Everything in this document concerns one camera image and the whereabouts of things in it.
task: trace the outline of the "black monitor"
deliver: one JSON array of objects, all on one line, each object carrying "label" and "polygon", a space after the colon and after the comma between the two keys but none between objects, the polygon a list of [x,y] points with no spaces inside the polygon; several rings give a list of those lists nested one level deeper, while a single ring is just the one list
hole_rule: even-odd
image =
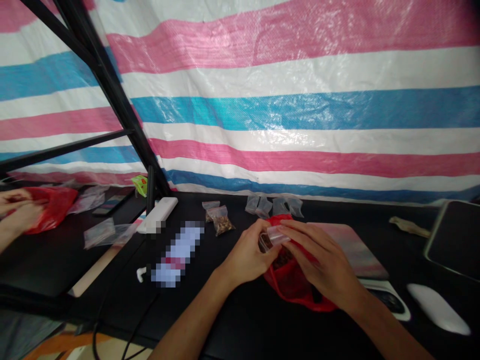
[{"label": "black monitor", "polygon": [[453,272],[480,281],[480,205],[463,201],[444,204],[424,255]]}]

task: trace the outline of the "hand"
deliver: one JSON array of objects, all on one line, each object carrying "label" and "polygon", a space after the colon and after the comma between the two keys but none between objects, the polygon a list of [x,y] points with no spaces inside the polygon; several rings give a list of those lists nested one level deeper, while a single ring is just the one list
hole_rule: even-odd
[{"label": "hand", "polygon": [[345,312],[351,314],[369,298],[359,282],[342,248],[317,226],[294,220],[282,220],[280,232],[294,240],[318,263],[311,263],[292,242],[282,244],[295,256],[306,279],[318,291]]},{"label": "hand", "polygon": [[32,194],[25,189],[14,189],[0,192],[0,215],[18,209],[32,202]]},{"label": "hand", "polygon": [[259,249],[259,235],[269,227],[268,221],[258,219],[241,233],[230,254],[218,267],[234,288],[264,274],[277,258],[281,246],[273,247],[268,253],[262,253]]},{"label": "hand", "polygon": [[23,233],[37,224],[43,211],[42,206],[29,203],[19,207],[13,214],[3,219],[2,223],[10,229]]}]

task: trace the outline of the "black metal frame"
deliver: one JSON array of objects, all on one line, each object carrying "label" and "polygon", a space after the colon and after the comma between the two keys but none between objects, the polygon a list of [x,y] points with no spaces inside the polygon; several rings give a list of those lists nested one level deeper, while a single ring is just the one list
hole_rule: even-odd
[{"label": "black metal frame", "polygon": [[123,130],[1,161],[0,173],[10,172],[108,140],[128,136],[143,166],[148,171],[149,185],[151,182],[154,183],[161,196],[169,196],[171,190],[167,179],[149,145],[82,0],[54,0],[67,27],[50,12],[41,0],[20,1],[88,65]]}]

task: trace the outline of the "red plastic bag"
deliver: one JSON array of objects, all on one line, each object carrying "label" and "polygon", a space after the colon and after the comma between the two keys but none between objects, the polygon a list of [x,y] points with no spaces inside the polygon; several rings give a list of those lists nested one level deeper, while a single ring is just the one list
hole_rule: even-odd
[{"label": "red plastic bag", "polygon": [[[281,214],[267,219],[272,226],[280,225],[280,220],[293,220],[293,218],[290,214]],[[311,262],[317,261],[301,245],[298,243],[295,244]],[[278,257],[288,259],[286,264],[277,269],[275,269],[272,264],[263,275],[278,296],[289,303],[300,304],[316,312],[331,312],[337,309],[337,306],[324,296],[320,303],[314,301],[312,285],[305,277],[297,260],[292,256],[288,256],[287,253],[289,253],[289,251],[282,247],[278,253]]]},{"label": "red plastic bag", "polygon": [[67,211],[79,193],[68,187],[24,187],[24,189],[31,194],[33,201],[47,201],[42,204],[44,210],[38,222],[25,234],[38,234],[55,229],[65,219]]}]

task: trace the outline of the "computer mouse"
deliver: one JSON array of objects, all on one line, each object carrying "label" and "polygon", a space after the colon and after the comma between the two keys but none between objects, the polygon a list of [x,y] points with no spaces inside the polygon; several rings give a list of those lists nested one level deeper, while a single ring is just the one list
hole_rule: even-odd
[{"label": "computer mouse", "polygon": [[408,284],[408,292],[420,305],[423,312],[439,328],[451,333],[470,335],[467,323],[452,309],[448,302],[435,290],[418,284]]}]

